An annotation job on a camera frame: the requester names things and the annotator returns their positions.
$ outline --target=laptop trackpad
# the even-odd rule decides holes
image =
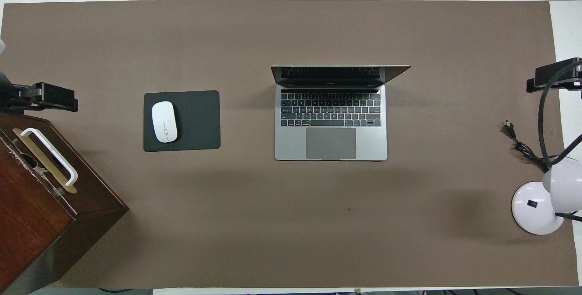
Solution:
[[[355,128],[308,128],[308,159],[355,159]]]

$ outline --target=lamp base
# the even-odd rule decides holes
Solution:
[[[554,215],[550,195],[539,181],[526,183],[517,189],[511,211],[517,224],[535,235],[553,233],[564,222],[564,218]]]

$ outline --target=black clamp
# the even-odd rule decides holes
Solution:
[[[0,111],[21,115],[24,110],[44,109],[77,112],[79,101],[74,90],[46,82],[37,82],[32,86],[15,85],[0,71]]]

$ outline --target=computer mouse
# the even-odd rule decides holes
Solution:
[[[169,143],[178,138],[176,115],[171,102],[164,101],[154,104],[151,108],[151,120],[158,141]]]

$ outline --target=black bracket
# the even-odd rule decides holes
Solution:
[[[582,60],[580,57],[573,57],[571,59],[552,63],[551,65],[544,65],[543,67],[536,68],[536,77],[527,80],[526,92],[532,93],[543,90],[547,85],[547,82],[549,82],[558,71],[563,67],[580,60]],[[582,85],[576,84],[580,81],[582,81],[582,72],[580,69],[572,69],[562,75],[557,82],[552,85],[552,89],[582,90]]]
[[[15,85],[0,71],[0,111],[21,115],[24,110],[44,109],[77,112],[79,101],[74,90],[46,82],[37,82],[32,86]]]

